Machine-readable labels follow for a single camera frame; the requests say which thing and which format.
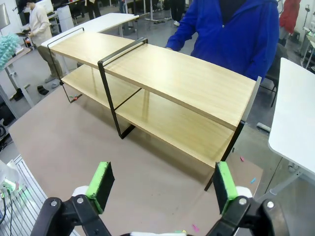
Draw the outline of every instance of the office chair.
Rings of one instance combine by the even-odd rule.
[[[273,89],[269,89],[269,88],[266,88],[264,86],[261,86],[261,87],[275,93],[274,99],[271,103],[271,107],[274,106],[274,103],[275,103],[275,100],[276,100],[276,97],[278,94],[281,58],[288,59],[288,55],[287,55],[286,48],[283,45],[281,45],[280,43],[278,43],[277,52],[276,52],[274,61],[272,62],[271,67],[269,68],[269,70],[265,76],[265,79],[271,80],[273,82],[274,87],[273,87]]]

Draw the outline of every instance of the person wearing black pants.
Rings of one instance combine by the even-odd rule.
[[[86,0],[86,6],[88,8],[90,20],[94,19],[93,11],[95,14],[95,18],[100,17],[100,11],[98,8],[97,0]]]
[[[179,26],[185,9],[185,0],[171,0],[171,12],[174,25]]]

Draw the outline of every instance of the person in blue jacket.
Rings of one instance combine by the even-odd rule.
[[[191,56],[264,78],[279,39],[277,6],[276,0],[193,0],[166,48],[181,50],[197,32]]]

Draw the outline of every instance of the khaki pants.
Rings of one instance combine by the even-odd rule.
[[[41,57],[48,63],[48,66],[51,71],[51,76],[58,78],[58,75],[59,75],[60,77],[62,77],[63,70],[61,69],[60,63],[57,60],[56,55],[53,52],[51,52],[51,55],[52,55],[51,57],[48,48],[45,48],[43,46],[39,46],[37,50],[39,54],[41,55]]]

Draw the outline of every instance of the bottom shelf board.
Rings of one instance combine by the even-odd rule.
[[[215,167],[234,131],[144,89],[116,113],[141,130]]]
[[[118,79],[112,75],[106,74],[108,87],[111,93],[114,108],[134,94],[139,87]],[[88,65],[81,65],[70,74],[62,78],[62,81],[109,108],[104,84],[100,72]]]

